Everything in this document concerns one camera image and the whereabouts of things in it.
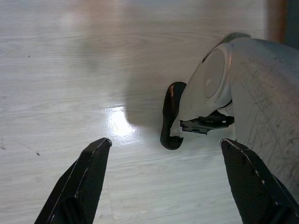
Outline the brown wooden strip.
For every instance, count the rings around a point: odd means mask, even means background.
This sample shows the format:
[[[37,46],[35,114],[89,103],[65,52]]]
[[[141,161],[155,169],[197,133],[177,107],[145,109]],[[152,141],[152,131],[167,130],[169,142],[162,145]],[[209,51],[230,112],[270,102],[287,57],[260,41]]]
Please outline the brown wooden strip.
[[[283,43],[285,39],[287,0],[266,0],[266,9],[267,39]]]

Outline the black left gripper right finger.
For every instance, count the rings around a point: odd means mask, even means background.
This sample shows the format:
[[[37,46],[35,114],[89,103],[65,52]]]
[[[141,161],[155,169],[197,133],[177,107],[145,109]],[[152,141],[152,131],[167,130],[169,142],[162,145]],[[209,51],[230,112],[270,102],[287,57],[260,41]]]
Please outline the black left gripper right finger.
[[[299,224],[299,204],[254,151],[231,139],[220,146],[243,224]]]

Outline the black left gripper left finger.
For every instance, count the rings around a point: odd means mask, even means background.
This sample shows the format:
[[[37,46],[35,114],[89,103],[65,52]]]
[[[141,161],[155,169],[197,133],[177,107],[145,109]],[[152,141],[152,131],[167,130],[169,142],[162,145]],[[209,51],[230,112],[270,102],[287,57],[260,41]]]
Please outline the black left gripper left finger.
[[[93,224],[112,142],[90,143],[62,174],[35,224]]]

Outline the dark panel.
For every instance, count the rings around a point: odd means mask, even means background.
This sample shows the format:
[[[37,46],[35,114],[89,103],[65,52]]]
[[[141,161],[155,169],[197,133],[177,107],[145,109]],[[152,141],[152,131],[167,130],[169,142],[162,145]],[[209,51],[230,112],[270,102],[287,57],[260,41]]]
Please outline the dark panel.
[[[299,49],[299,0],[287,0],[285,44]]]

